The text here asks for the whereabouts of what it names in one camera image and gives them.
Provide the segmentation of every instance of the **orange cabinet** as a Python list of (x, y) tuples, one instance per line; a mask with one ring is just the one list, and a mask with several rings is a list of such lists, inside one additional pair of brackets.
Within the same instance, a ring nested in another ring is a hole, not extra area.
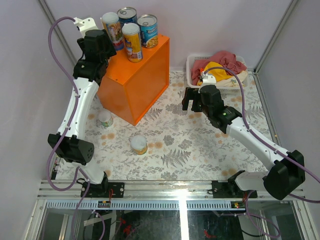
[(142, 48), (143, 59), (133, 63), (126, 50), (110, 60), (97, 92), (102, 106), (136, 125), (169, 86), (169, 37), (159, 34), (158, 45)]

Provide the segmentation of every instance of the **red towel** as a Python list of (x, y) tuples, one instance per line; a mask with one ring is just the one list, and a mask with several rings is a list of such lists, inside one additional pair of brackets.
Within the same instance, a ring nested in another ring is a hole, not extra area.
[(200, 76), (200, 69), (204, 69), (208, 63), (215, 62), (223, 67), (234, 71), (236, 74), (246, 70), (247, 67), (240, 61), (237, 61), (236, 55), (228, 51), (219, 51), (208, 59), (201, 59), (194, 61), (191, 69), (192, 84), (197, 85)]

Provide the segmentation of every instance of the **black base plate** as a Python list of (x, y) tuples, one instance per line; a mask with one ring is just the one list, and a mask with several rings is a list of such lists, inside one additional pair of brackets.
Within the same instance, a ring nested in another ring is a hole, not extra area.
[[(212, 193), (213, 198), (215, 199), (242, 199), (245, 195), (245, 192), (249, 194), (250, 190), (242, 191), (238, 187), (235, 191), (230, 191), (230, 182), (219, 182), (219, 181), (212, 181)], [(250, 199), (257, 199), (258, 194), (257, 191), (251, 193)]]
[[(86, 182), (84, 183), (84, 185), (82, 185), (82, 189), (81, 190), (81, 197), (84, 195), (85, 191), (86, 191), (86, 187), (85, 186)], [(90, 188), (87, 192), (86, 197), (88, 198), (103, 198), (103, 199), (108, 199), (109, 198), (109, 190), (112, 189), (113, 190), (113, 194), (112, 194), (112, 198), (113, 199), (122, 199), (124, 197), (125, 194), (125, 183), (124, 182), (109, 182), (108, 183), (108, 190), (106, 192), (101, 191), (99, 189), (96, 189), (94, 187), (91, 187), (92, 185), (90, 185)]]

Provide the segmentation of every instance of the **cylindrical container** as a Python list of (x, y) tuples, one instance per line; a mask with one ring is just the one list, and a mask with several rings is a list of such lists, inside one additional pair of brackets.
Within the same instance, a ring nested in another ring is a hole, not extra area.
[(124, 37), (118, 15), (115, 12), (107, 12), (102, 16), (101, 22), (103, 28), (108, 33), (115, 50), (119, 51), (123, 49), (125, 46)]
[(147, 49), (158, 45), (158, 21), (151, 14), (145, 14), (138, 18), (141, 30), (141, 45)]
[(123, 26), (122, 33), (129, 61), (133, 63), (140, 62), (143, 56), (139, 26), (135, 23), (127, 23)]
[(148, 150), (147, 139), (142, 135), (133, 136), (130, 140), (130, 144), (133, 151), (138, 155), (145, 154)]
[(98, 119), (104, 127), (110, 127), (114, 123), (114, 119), (111, 116), (111, 113), (106, 109), (103, 109), (99, 113)]
[(137, 10), (133, 7), (127, 6), (121, 8), (118, 10), (117, 14), (119, 16), (121, 27), (128, 23), (137, 23)]

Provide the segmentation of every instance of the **can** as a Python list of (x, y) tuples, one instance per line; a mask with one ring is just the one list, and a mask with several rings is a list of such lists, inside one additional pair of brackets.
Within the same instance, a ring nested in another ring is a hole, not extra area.
[(130, 145), (136, 154), (142, 155), (147, 152), (148, 150), (147, 139), (144, 136), (135, 135), (129, 140), (130, 140)]
[(142, 60), (140, 28), (135, 23), (127, 23), (122, 28), (124, 46), (129, 61), (138, 63)]
[(135, 10), (133, 7), (126, 6), (121, 8), (118, 10), (117, 14), (121, 27), (123, 27), (125, 24), (137, 23), (137, 10)]
[(141, 45), (147, 49), (158, 45), (158, 21), (156, 16), (145, 14), (138, 18), (141, 30)]
[(111, 116), (111, 113), (106, 109), (103, 109), (99, 113), (98, 119), (104, 127), (110, 127), (114, 123), (114, 119)]
[(114, 49), (116, 51), (122, 50), (125, 44), (118, 15), (115, 12), (107, 12), (102, 16), (101, 22), (109, 35)]

